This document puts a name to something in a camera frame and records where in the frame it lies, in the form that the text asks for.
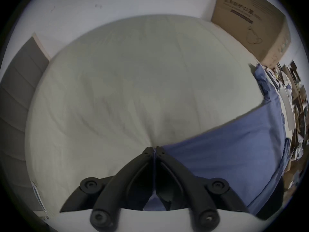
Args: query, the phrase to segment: cardboard box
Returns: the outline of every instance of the cardboard box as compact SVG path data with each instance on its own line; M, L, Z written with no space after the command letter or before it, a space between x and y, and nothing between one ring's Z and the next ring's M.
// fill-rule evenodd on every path
M266 0L217 0L211 21L269 68L276 66L291 42L285 15Z

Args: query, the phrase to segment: white bedsheet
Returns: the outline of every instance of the white bedsheet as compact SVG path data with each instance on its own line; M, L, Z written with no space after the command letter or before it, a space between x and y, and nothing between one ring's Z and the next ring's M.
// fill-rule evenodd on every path
M263 100L257 60L210 22L144 16L99 27L50 62L26 127L26 161L50 217L86 177L145 147L221 126Z

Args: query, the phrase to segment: mattress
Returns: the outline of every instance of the mattress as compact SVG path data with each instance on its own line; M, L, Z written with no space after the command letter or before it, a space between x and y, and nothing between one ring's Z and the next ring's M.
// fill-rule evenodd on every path
M84 178L115 175L146 147L260 106L256 64L221 28L178 15L116 21L69 44L43 74L25 132L27 170L49 217Z

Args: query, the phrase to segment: wrinkled fabric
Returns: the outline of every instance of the wrinkled fabric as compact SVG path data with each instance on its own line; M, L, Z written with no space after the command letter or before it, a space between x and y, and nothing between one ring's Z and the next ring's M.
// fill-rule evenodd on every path
M255 215L283 174L290 139L286 138L279 96L261 65L254 77L264 95L261 107L218 129L163 147L195 176L227 180ZM146 210L159 210L152 203Z

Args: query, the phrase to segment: blue blanket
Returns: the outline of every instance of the blue blanket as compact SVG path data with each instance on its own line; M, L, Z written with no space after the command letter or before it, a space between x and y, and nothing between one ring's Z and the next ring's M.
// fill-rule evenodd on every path
M279 96L261 65L254 77L264 94L260 107L218 129L163 148L195 176L227 180L256 215L288 163L290 139L286 138ZM152 196L144 210L164 207Z

